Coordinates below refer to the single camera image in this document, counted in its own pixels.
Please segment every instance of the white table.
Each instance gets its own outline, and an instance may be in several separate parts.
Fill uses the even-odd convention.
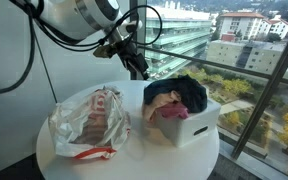
[[[77,160],[57,156],[47,121],[36,147],[39,168],[45,179],[55,180],[205,180],[219,153],[218,131],[176,148],[159,129],[147,127],[141,119],[143,89],[148,81],[117,81],[81,91],[66,101],[83,98],[103,85],[114,85],[124,94],[124,108],[130,112],[132,129],[127,142],[110,160]]]

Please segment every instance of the clothing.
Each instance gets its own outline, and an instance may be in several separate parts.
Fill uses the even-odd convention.
[[[188,113],[202,112],[207,107],[206,89],[188,75],[155,81],[144,89],[143,118],[150,120],[157,108],[178,101],[187,107]]]
[[[179,117],[181,119],[188,118],[188,109],[181,102],[168,103],[156,110],[165,119]]]

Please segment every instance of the window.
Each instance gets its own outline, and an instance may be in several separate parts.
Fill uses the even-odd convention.
[[[163,6],[162,2],[165,2],[165,1],[150,0],[147,2],[151,3],[149,5],[162,7]],[[192,5],[195,5],[194,1],[179,0],[176,2],[180,2],[181,7],[183,9],[185,9],[185,6],[188,6],[188,9],[190,9],[189,3],[191,3]],[[210,7],[211,8],[215,7],[214,11],[216,10],[218,12],[224,10],[224,8],[227,8],[231,12],[235,11],[235,10],[230,9],[230,7],[224,7],[224,5],[221,6],[221,3],[222,1],[208,1],[208,3],[206,4],[211,4],[212,6],[205,5],[207,6],[205,8],[207,9]],[[199,10],[198,8],[196,8],[196,11],[209,13],[205,9]],[[276,68],[275,66],[276,64],[278,64],[278,61],[280,59],[283,59],[283,58],[280,58],[280,55],[283,54],[283,49],[280,48],[281,50],[278,50],[279,48],[274,48],[274,47],[270,49],[271,44],[269,42],[265,42],[268,45],[268,46],[265,46],[265,48],[261,48],[260,45],[258,47],[255,46],[255,47],[250,47],[250,48],[244,46],[243,43],[251,42],[251,41],[248,41],[248,38],[251,35],[253,35],[252,34],[253,32],[251,31],[251,29],[249,30],[249,32],[252,32],[251,34],[246,35],[245,33],[246,32],[245,30],[248,28],[249,22],[246,22],[245,24],[240,23],[238,25],[238,22],[239,21],[242,22],[242,20],[244,21],[244,18],[240,19],[240,18],[234,17],[234,18],[231,18],[231,20],[232,21],[229,22],[228,26],[227,24],[222,23],[222,25],[220,25],[222,26],[222,29],[229,30],[230,27],[232,26],[231,31],[234,31],[236,27],[239,26],[237,31],[241,29],[243,33],[242,39],[245,38],[247,41],[237,42],[235,46],[234,44],[235,42],[221,42],[221,41],[212,42],[210,40],[211,35],[200,36],[199,34],[196,34],[195,35],[196,38],[189,40],[190,43],[184,43],[180,46],[173,47],[170,51],[165,52],[165,53],[179,54],[181,55],[181,57],[190,57],[190,59],[196,58],[196,59],[203,59],[206,61],[212,61],[214,62],[214,64],[212,63],[213,64],[212,66],[206,65],[204,63],[196,63],[193,61],[189,61],[186,58],[178,58],[178,57],[175,57],[172,60],[165,61],[166,63],[158,67],[152,67],[152,65],[150,64],[149,66],[150,66],[151,72],[156,71],[159,73],[158,76],[155,75],[154,77],[152,77],[151,80],[164,79],[168,77],[176,77],[177,75],[180,75],[184,72],[191,74],[192,77],[198,79],[201,84],[208,86],[210,90],[209,97],[219,102],[222,105],[222,108],[225,108],[226,107],[225,105],[228,105],[228,103],[232,101],[247,102],[245,103],[246,104],[245,106],[243,105],[241,107],[236,107],[237,109],[234,111],[220,114],[218,121],[217,121],[218,130],[219,130],[221,139],[223,141],[226,141],[230,145],[235,146],[237,140],[240,138],[241,133],[245,130],[246,124],[250,120],[253,120],[253,119],[250,119],[250,117],[252,116],[253,110],[258,106],[262,106],[262,104],[257,104],[257,102],[259,98],[261,97],[261,93],[263,92],[263,90],[270,88],[270,87],[266,87],[267,81],[268,79],[274,79],[272,78],[272,72]],[[167,19],[167,17],[163,18],[163,27],[168,27],[168,29],[169,28],[174,29],[174,31],[176,31],[176,29],[179,30],[180,28],[189,30],[190,24],[194,22],[196,22],[196,24],[194,25],[194,28],[201,28],[199,30],[199,33],[204,31],[202,28],[206,28],[205,31],[207,31],[207,28],[211,27],[210,22],[209,22],[210,24],[209,27],[204,27],[204,26],[208,26],[206,25],[206,23],[204,24],[204,21],[205,22],[208,21],[207,18],[206,20],[203,20],[203,23],[201,22],[201,20],[196,20],[193,17],[192,19],[185,19],[182,22],[181,20],[176,20],[173,22],[168,22],[168,21],[169,20]],[[159,25],[157,22],[158,21],[155,20],[154,18],[147,17],[147,20],[146,20],[147,29],[153,29],[153,28],[157,29]],[[271,28],[272,32],[275,32],[274,30],[277,29],[277,24],[271,26],[266,23],[263,23],[261,27],[263,27],[261,28],[261,32],[263,32],[264,30],[264,32],[267,33],[269,32],[271,27],[272,27]],[[154,34],[151,35],[152,37],[147,36],[146,42],[153,40],[154,35],[155,36],[157,35],[156,33],[157,32],[154,32]],[[184,39],[186,39],[184,38],[185,36],[181,36],[181,33],[172,35],[172,36],[178,36],[178,37],[172,37],[174,39],[172,40],[170,36],[165,35],[162,38],[162,40],[165,39],[170,42],[173,42],[173,41],[176,42],[178,41],[178,39],[181,39],[181,40],[183,39],[183,41]],[[263,40],[256,39],[255,41],[265,41],[264,39],[265,38],[263,37]],[[276,46],[279,44],[285,45],[286,44],[285,41],[283,40],[279,43],[276,43]],[[161,43],[160,41],[156,41],[155,44],[158,45]],[[155,53],[150,50],[145,50],[145,57],[155,57],[156,59],[163,59],[169,56],[165,53],[163,52]],[[223,68],[225,67],[223,65],[225,66],[229,65],[231,66],[231,68],[230,69]],[[257,72],[254,74],[262,74],[263,76],[251,75],[250,72],[252,71]],[[252,87],[251,89],[249,89],[250,97],[244,97],[243,96],[244,94],[238,94],[238,93],[237,95],[229,94],[229,96],[226,96],[226,93],[228,92],[223,90],[224,89],[222,88],[223,84],[214,83],[214,81],[209,80],[209,79],[212,79],[210,77],[215,78],[216,82],[223,82],[222,80],[233,81],[234,79],[238,79],[238,78],[242,80],[245,79],[247,82],[251,84],[251,87]],[[288,79],[288,73],[285,73],[284,78]],[[283,120],[282,110],[283,110],[284,105],[288,105],[287,86],[288,85],[281,83],[279,85],[279,88],[276,89],[277,91],[276,94],[271,93],[271,94],[274,94],[271,101],[264,103],[265,105],[268,104],[269,107],[267,107],[266,110],[263,112],[262,118],[259,119],[258,125],[256,125],[256,127],[252,129],[253,132],[251,134],[251,137],[248,139],[248,143],[242,147],[245,153],[257,158],[263,163],[266,163],[272,166],[273,168],[276,168],[282,171],[283,173],[288,173],[288,155],[283,153],[283,149],[285,149],[286,145],[284,142],[282,142],[279,139],[276,133],[284,132],[283,123],[285,121]],[[239,121],[238,121],[238,125],[235,126],[235,125],[232,125],[229,118],[235,116],[236,114],[238,114],[239,116]]]

